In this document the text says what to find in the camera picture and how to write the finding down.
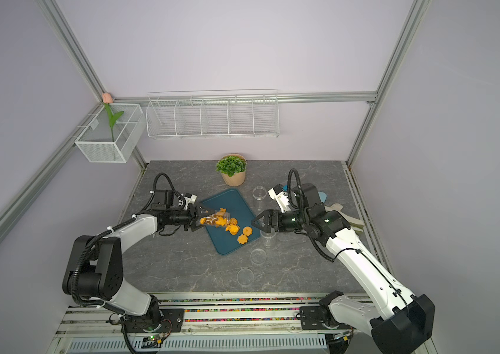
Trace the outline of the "clear cookie jar back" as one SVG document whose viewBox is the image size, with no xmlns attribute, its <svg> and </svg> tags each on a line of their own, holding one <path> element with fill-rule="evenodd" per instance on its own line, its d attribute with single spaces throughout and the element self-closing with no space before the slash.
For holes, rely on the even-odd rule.
<svg viewBox="0 0 500 354">
<path fill-rule="evenodd" d="M 261 232 L 261 239 L 263 239 L 263 246 L 266 248 L 271 248 L 275 244 L 276 233 L 275 232 Z"/>
</svg>

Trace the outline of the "clear cookie jar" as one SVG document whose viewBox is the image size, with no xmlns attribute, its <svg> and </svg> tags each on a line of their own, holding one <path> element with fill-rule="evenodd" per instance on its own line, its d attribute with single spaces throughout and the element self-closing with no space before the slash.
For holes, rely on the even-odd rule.
<svg viewBox="0 0 500 354">
<path fill-rule="evenodd" d="M 275 232 L 261 232 L 261 239 L 263 239 L 263 246 L 266 248 L 271 248 L 275 244 L 276 233 Z"/>
<path fill-rule="evenodd" d="M 262 212 L 265 209 L 268 192 L 263 186 L 257 186 L 252 191 L 254 209 L 256 212 Z"/>
<path fill-rule="evenodd" d="M 231 216 L 225 209 L 221 209 L 214 214 L 201 218 L 199 224 L 203 226 L 226 228 L 231 224 Z"/>
</svg>

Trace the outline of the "clear cookie jar front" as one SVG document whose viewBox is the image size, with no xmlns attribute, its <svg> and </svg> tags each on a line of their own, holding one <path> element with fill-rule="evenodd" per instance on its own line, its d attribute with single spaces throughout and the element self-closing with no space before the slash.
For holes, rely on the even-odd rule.
<svg viewBox="0 0 500 354">
<path fill-rule="evenodd" d="M 201 218 L 199 224 L 203 226 L 226 228 L 231 224 L 231 216 L 225 209 L 221 209 L 214 214 Z"/>
</svg>

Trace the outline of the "clear jar lid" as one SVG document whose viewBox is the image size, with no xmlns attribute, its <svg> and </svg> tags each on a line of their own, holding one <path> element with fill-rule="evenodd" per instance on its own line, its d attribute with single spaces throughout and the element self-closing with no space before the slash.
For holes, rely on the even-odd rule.
<svg viewBox="0 0 500 354">
<path fill-rule="evenodd" d="M 237 282 L 242 287 L 250 286 L 255 279 L 254 272 L 249 268 L 241 268 L 237 273 Z"/>
<path fill-rule="evenodd" d="M 268 259 L 267 253 L 264 249 L 254 249 L 251 252 L 251 262 L 255 266 L 263 265 Z"/>
</svg>

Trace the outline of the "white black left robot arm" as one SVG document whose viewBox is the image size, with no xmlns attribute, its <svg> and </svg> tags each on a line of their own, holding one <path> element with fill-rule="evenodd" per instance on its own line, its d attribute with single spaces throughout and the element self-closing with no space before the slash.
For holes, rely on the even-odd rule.
<svg viewBox="0 0 500 354">
<path fill-rule="evenodd" d="M 165 227 L 196 231 L 214 213 L 190 193 L 153 185 L 147 203 L 129 219 L 97 235 L 78 237 L 71 250 L 62 289 L 76 305 L 105 308 L 119 315 L 132 333 L 161 332 L 173 321 L 164 316 L 156 296 L 137 289 L 124 278 L 122 256 L 146 237 Z"/>
</svg>

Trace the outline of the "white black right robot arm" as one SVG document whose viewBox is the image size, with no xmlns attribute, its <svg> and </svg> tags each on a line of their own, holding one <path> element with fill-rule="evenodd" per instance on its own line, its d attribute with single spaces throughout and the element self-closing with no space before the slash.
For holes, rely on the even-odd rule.
<svg viewBox="0 0 500 354">
<path fill-rule="evenodd" d="M 263 232 L 306 235 L 327 261 L 341 262 L 372 303 L 363 305 L 340 291 L 319 301 L 312 314 L 299 318 L 326 329 L 345 325 L 372 337 L 382 353 L 413 353 L 431 338 L 436 307 L 428 296 L 415 295 L 364 246 L 352 224 L 340 212 L 328 210 L 315 185 L 302 183 L 297 169 L 287 186 L 269 191 L 278 209 L 266 209 L 251 221 Z"/>
</svg>

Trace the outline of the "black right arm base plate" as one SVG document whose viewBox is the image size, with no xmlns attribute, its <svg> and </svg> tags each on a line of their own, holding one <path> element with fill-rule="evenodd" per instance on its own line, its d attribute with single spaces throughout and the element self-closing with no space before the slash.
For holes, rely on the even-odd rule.
<svg viewBox="0 0 500 354">
<path fill-rule="evenodd" d="M 302 306 L 296 318 L 300 321 L 302 330 L 322 330 L 338 327 L 329 310 L 324 306 Z"/>
</svg>

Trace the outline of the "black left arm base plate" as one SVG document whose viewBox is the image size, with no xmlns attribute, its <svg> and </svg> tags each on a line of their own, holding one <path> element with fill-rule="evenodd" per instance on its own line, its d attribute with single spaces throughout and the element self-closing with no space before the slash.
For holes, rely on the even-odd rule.
<svg viewBox="0 0 500 354">
<path fill-rule="evenodd" d="M 128 333 L 179 333 L 184 315 L 183 308 L 161 308 L 154 316 L 123 316 L 121 322 Z"/>
</svg>

